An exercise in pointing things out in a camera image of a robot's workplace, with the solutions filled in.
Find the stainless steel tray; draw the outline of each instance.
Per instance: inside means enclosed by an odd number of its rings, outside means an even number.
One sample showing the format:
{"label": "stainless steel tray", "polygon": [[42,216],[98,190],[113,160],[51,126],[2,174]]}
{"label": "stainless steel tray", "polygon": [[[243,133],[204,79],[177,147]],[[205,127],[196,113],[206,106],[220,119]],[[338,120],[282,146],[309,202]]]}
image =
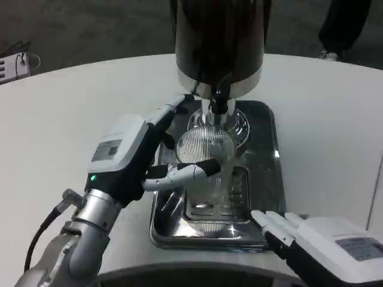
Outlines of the stainless steel tray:
{"label": "stainless steel tray", "polygon": [[[191,115],[200,108],[195,101],[177,115],[169,133],[177,141]],[[228,198],[213,206],[190,206],[182,188],[154,193],[150,236],[161,248],[264,249],[260,230],[248,220],[252,209],[285,211],[282,174],[272,111],[261,102],[237,101],[250,125],[250,138],[241,148],[233,171]],[[174,151],[160,146],[159,164],[177,161]]]}

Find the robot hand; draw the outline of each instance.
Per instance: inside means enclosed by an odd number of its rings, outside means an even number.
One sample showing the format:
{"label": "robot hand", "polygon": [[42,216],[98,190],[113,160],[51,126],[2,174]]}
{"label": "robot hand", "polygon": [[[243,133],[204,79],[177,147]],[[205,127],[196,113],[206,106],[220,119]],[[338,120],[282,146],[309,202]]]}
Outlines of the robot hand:
{"label": "robot hand", "polygon": [[269,247],[310,287],[383,286],[383,244],[342,218],[251,216]]}
{"label": "robot hand", "polygon": [[144,190],[165,190],[185,185],[220,171],[217,160],[176,167],[150,167],[161,142],[172,149],[175,142],[166,130],[182,103],[194,96],[181,95],[148,118],[127,114],[101,139],[88,166],[85,190],[101,190],[126,207]]}

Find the robotic arm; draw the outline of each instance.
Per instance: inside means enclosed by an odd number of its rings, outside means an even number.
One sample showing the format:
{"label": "robotic arm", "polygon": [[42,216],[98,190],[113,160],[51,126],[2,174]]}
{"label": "robotic arm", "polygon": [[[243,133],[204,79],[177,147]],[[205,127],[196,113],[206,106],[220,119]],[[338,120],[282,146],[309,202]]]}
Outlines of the robotic arm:
{"label": "robotic arm", "polygon": [[[40,226],[28,250],[25,273],[17,287],[82,287],[94,280],[101,267],[108,237],[120,211],[139,200],[144,190],[166,190],[200,180],[220,171],[216,160],[196,164],[151,167],[161,142],[174,148],[166,133],[183,102],[192,95],[176,97],[148,119],[128,114],[102,138],[88,167],[84,197],[66,190],[63,200]],[[41,233],[71,204],[72,216],[29,269],[34,246]]]}

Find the glass cup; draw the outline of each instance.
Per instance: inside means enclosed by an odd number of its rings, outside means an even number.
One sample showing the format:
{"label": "glass cup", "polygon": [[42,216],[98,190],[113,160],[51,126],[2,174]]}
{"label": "glass cup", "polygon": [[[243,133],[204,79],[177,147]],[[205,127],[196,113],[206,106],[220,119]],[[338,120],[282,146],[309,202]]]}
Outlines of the glass cup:
{"label": "glass cup", "polygon": [[185,186],[192,206],[214,204],[228,195],[232,184],[235,143],[227,132],[214,126],[188,130],[177,142],[175,155],[179,163],[214,158],[221,164],[221,171],[216,175]]}

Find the shoe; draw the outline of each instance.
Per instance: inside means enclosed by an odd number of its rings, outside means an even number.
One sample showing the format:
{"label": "shoe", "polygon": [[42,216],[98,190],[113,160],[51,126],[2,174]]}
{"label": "shoe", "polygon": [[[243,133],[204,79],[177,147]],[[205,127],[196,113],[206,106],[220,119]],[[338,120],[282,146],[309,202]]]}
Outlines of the shoe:
{"label": "shoe", "polygon": [[319,59],[333,61],[333,62],[341,62],[341,57],[337,53],[334,52],[328,52],[326,50],[323,50],[319,56]]}

